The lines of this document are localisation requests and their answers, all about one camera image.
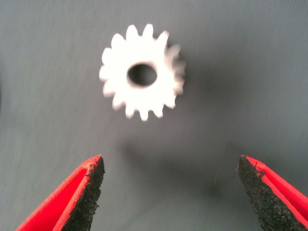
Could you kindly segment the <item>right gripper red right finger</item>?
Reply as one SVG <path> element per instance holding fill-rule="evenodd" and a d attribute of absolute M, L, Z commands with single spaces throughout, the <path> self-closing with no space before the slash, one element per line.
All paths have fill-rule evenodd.
<path fill-rule="evenodd" d="M 306 231 L 308 198 L 261 161 L 239 158 L 238 175 L 264 231 Z"/>

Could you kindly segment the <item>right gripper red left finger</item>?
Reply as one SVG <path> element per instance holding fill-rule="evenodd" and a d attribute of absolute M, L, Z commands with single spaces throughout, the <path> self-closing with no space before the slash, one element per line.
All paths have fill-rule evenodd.
<path fill-rule="evenodd" d="M 89 231 L 98 208 L 104 162 L 101 155 L 83 162 L 31 215 L 18 231 Z"/>

